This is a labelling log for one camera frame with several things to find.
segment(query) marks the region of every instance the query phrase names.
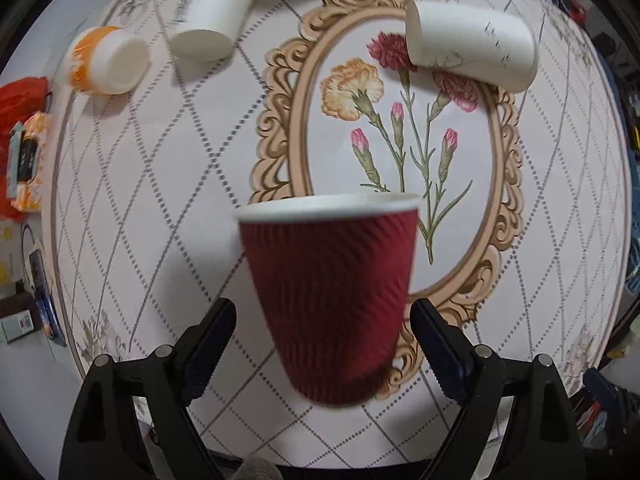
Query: diamond pattern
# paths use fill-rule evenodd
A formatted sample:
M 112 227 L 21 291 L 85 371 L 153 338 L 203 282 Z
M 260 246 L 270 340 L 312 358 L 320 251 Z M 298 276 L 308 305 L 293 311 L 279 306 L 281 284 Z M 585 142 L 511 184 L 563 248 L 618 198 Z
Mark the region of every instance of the diamond pattern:
M 190 406 L 207 447 L 313 468 L 432 456 L 458 409 L 428 362 L 388 399 L 348 410 L 312 406 L 274 353 L 238 240 L 233 212 L 252 193 L 265 56 L 298 35 L 320 0 L 255 0 L 233 56 L 204 66 L 168 50 L 178 1 L 148 0 L 127 22 L 152 57 L 135 90 L 72 98 L 54 187 L 54 247 L 76 345 L 85 345 L 83 322 L 106 316 L 109 352 L 146 355 L 224 295 L 236 304 L 236 331 Z M 524 232 L 502 253 L 492 294 L 465 333 L 505 357 L 551 354 L 561 372 L 586 334 L 593 362 L 626 250 L 627 169 L 606 79 L 584 33 L 546 0 L 452 1 L 519 15 L 540 38 L 538 76 L 516 96 Z M 286 175 L 283 166 L 278 177 Z M 491 446 L 507 416 L 505 403 Z

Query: tablecloth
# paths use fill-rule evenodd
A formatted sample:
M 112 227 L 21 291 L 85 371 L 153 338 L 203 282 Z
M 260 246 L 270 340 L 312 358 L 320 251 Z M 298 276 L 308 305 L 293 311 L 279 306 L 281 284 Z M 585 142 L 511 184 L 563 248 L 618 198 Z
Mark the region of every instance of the tablecloth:
M 406 190 L 430 199 L 407 305 L 430 298 L 503 357 L 551 355 L 577 391 L 604 349 L 628 251 L 625 141 L 593 45 L 549 0 L 444 0 L 523 17 L 537 77 L 513 95 L 414 72 L 393 62 L 407 1 L 255 0 L 233 55 L 206 66 L 168 51 L 180 0 L 108 9 L 105 23 L 148 41 L 152 65 L 123 96 L 62 92 L 44 210 L 80 373 L 103 352 L 140 358 L 175 342 L 224 296 L 238 325 L 189 407 L 207 447 L 313 468 L 433 456 L 458 407 L 409 323 L 374 399 L 311 404 L 274 351 L 233 219 L 249 202 Z

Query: paper cup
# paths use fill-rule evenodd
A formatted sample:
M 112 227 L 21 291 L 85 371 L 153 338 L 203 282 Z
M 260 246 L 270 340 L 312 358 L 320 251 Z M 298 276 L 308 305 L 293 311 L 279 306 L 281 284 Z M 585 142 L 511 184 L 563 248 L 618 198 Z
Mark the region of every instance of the paper cup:
M 182 0 L 169 47 L 179 57 L 201 62 L 228 56 L 253 0 Z
M 119 27 L 92 27 L 72 42 L 63 61 L 76 90 L 93 94 L 124 94 L 149 67 L 146 41 Z
M 258 298 L 295 389 L 372 397 L 396 352 L 421 197 L 353 194 L 252 204 L 236 216 Z
M 417 0 L 406 8 L 412 63 L 526 90 L 538 71 L 538 42 L 527 23 L 504 12 Z

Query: orange and white cup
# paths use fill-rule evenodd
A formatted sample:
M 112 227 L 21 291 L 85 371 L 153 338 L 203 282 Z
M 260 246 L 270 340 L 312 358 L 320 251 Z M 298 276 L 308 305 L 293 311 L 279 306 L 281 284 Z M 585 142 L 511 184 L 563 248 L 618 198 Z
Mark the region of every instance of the orange and white cup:
M 120 27 L 93 27 L 75 38 L 65 56 L 71 86 L 92 94 L 124 94 L 149 67 L 146 41 Z

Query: ornate frame print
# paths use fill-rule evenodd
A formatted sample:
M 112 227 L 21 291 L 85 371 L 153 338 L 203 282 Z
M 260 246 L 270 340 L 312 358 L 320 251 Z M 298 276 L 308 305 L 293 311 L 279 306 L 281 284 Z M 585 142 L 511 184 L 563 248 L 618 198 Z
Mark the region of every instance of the ornate frame print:
M 322 0 L 300 25 L 300 36 L 266 55 L 265 80 L 270 90 L 257 120 L 259 160 L 252 170 L 251 202 L 265 202 L 313 194 L 306 155 L 306 118 L 318 71 L 325 57 L 353 27 L 377 18 L 404 20 L 411 0 Z M 411 332 L 408 308 L 429 298 L 445 320 L 460 328 L 475 320 L 489 296 L 500 268 L 500 252 L 522 231 L 520 190 L 522 155 L 518 148 L 518 110 L 513 93 L 479 84 L 488 110 L 494 152 L 489 199 L 482 223 L 466 254 L 437 283 L 409 295 L 396 359 L 377 398 L 396 393 L 420 369 L 424 355 Z M 280 177 L 287 163 L 288 180 Z

